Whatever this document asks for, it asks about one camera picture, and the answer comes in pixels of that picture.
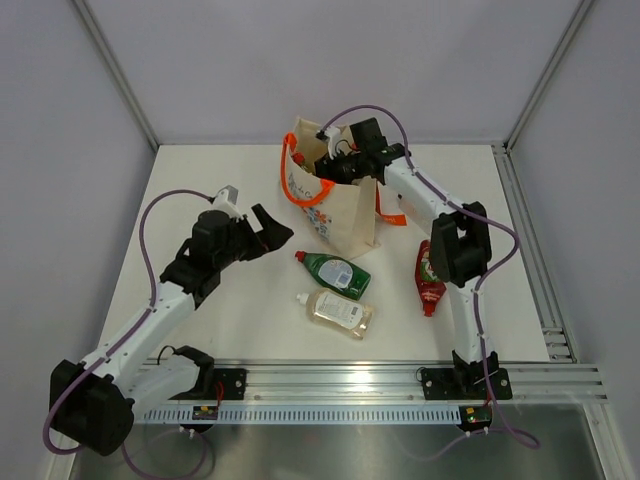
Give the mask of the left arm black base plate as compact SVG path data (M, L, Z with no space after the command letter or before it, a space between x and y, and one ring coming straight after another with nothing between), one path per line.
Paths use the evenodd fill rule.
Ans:
M200 374L193 388L179 393L171 400L243 400L246 392L247 370L218 368Z

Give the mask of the green dish soap bottle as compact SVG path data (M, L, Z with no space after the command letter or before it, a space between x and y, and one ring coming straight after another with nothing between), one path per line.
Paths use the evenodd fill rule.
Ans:
M342 257L301 250L294 256L319 285L348 299L359 300L371 282L368 272Z

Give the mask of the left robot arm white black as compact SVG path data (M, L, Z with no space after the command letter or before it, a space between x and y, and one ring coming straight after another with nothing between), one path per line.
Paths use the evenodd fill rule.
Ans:
M165 401L215 395L215 361L194 347L178 348L147 372L140 367L219 286L227 267L276 251L293 236L261 205L252 211L259 231L229 206L201 213L190 237L152 287L148 305L83 360L63 360L54 368L42 433L51 452L64 452L50 439L51 431L57 431L81 447L110 455L124 443L136 420Z

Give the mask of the red Fairy dish soap bottle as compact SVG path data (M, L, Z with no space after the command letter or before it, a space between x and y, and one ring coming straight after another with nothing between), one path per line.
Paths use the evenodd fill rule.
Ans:
M430 262L431 243L420 243L415 267L415 283L425 317L432 317L446 293L445 284L435 275Z

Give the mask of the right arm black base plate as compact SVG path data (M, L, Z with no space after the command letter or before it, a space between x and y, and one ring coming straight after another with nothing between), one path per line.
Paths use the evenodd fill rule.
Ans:
M483 373L473 380L463 380L453 367L421 367L417 378L426 400L511 400L513 391L508 371L499 368L490 373L489 382L493 395L487 387Z

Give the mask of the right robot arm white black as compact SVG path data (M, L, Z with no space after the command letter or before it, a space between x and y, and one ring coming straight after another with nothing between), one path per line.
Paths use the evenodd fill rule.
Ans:
M486 209L479 202L462 203L437 185L415 164L407 145L389 144L378 121L370 118L349 126L356 150L341 153L342 132L333 125L319 128L316 138L327 154L315 162L315 173L348 184L371 177L389 187L428 221L429 262L447 285L454 325L454 388L467 398L494 396L499 378L497 353L489 345L481 318L482 278L492 259Z

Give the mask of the canvas bag with orange handles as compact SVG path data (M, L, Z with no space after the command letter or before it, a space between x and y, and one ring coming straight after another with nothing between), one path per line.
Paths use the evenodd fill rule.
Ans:
M373 249L376 222L406 227L407 217L386 201L383 187L372 178L354 185L336 184L315 175L314 162L327 154L327 146L315 136L320 125L298 117L283 137L280 184L287 200L301 209L315 237L329 250L353 259ZM312 174L292 160L300 152Z

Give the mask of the clear tea seed soap bottle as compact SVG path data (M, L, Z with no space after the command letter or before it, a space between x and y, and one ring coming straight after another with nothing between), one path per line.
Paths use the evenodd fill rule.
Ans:
M309 320L319 326L338 331L355 340L363 340L369 331L374 308L321 288L314 293L298 293L297 302Z

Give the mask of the yellow Fairy dish soap bottle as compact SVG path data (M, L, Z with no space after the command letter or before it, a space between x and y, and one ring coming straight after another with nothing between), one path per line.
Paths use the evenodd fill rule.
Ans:
M305 157L300 152L294 152L292 154L292 160L296 165L298 165L303 171L312 174L313 171L306 164Z

